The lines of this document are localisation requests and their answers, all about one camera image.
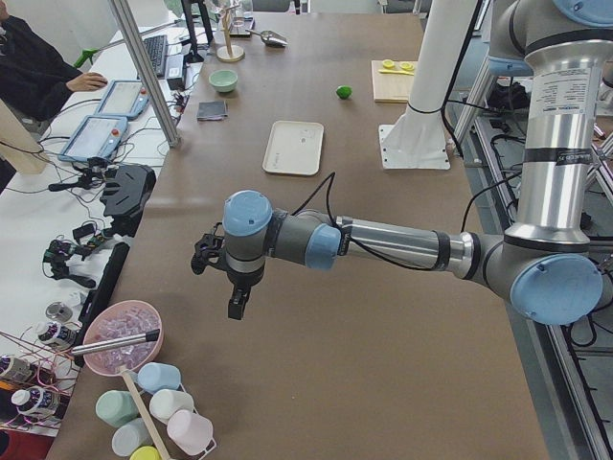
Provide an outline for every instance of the green cup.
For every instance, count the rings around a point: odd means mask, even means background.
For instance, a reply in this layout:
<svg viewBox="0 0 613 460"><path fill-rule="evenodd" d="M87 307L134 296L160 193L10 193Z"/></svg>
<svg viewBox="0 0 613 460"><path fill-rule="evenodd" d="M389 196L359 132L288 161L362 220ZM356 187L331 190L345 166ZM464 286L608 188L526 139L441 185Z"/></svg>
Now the green cup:
<svg viewBox="0 0 613 460"><path fill-rule="evenodd" d="M110 390L98 398L96 415L109 425L119 428L138 416L138 408L127 391Z"/></svg>

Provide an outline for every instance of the white tray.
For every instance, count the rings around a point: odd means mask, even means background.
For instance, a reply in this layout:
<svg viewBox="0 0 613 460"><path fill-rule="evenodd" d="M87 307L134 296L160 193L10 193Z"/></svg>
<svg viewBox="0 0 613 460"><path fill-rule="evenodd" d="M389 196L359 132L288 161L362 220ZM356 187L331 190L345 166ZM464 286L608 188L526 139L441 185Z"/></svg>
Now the white tray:
<svg viewBox="0 0 613 460"><path fill-rule="evenodd" d="M315 175L324 140L324 126L307 122L275 122L262 167L267 173Z"/></svg>

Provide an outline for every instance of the yellow cup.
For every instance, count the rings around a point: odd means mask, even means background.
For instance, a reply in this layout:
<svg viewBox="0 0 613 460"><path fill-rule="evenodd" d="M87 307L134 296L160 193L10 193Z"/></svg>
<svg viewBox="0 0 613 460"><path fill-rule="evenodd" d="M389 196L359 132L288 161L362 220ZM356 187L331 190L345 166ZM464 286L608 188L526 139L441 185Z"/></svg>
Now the yellow cup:
<svg viewBox="0 0 613 460"><path fill-rule="evenodd" d="M134 450L134 453L130 455L130 460L162 460L162 457L160 456L160 452L157 451L157 448L144 446Z"/></svg>

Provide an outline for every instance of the keyboard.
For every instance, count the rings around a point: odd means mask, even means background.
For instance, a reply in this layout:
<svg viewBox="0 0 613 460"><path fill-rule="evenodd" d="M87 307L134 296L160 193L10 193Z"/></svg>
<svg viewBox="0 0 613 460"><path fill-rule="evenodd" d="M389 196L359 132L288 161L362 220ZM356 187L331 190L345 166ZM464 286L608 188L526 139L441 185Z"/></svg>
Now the keyboard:
<svg viewBox="0 0 613 460"><path fill-rule="evenodd" d="M148 36L143 43L145 43L145 49L151 59L156 77L163 78L166 71L166 47L168 46L166 36Z"/></svg>

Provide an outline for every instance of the person's hand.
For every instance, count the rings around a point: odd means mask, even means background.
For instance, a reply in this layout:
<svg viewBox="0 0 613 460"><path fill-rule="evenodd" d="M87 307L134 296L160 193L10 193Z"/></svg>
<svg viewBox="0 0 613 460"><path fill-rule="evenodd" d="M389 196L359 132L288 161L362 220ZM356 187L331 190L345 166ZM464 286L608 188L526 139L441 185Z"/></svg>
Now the person's hand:
<svg viewBox="0 0 613 460"><path fill-rule="evenodd" d="M96 72L87 72L81 74L74 80L70 80L66 83L68 89L73 93L78 91L96 91L97 89L104 88L108 81L102 75Z"/></svg>

